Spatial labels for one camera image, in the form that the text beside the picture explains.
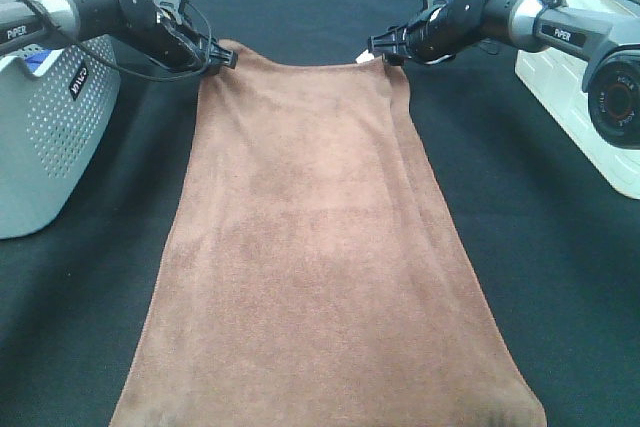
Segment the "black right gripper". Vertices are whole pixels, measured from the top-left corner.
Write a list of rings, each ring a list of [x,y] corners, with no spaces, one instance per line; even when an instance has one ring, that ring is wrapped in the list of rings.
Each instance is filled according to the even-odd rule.
[[[406,27],[392,26],[383,34],[370,36],[367,50],[374,57],[380,56],[391,66],[403,66],[411,58],[406,44]]]

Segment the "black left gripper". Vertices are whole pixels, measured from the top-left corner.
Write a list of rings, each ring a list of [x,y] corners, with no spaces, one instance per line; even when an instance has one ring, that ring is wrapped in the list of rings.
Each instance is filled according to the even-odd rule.
[[[201,39],[196,44],[197,60],[193,71],[202,75],[217,75],[222,68],[234,69],[237,54],[220,46],[216,41]]]

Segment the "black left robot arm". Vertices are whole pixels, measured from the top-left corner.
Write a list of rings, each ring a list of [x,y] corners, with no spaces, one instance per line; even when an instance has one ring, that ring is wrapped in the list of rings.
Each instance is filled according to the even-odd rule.
[[[111,36],[173,77],[234,68],[237,55],[199,32],[189,0],[10,0],[1,5],[1,52],[28,45],[57,50]]]

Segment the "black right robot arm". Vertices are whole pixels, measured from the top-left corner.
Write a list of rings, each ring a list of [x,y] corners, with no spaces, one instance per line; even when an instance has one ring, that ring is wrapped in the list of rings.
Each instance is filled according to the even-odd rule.
[[[407,23],[370,37],[367,49],[392,65],[428,65],[484,40],[529,53],[554,48],[586,62],[581,89],[596,132],[615,147],[639,147],[634,16],[572,8],[565,0],[448,0],[424,4]]]

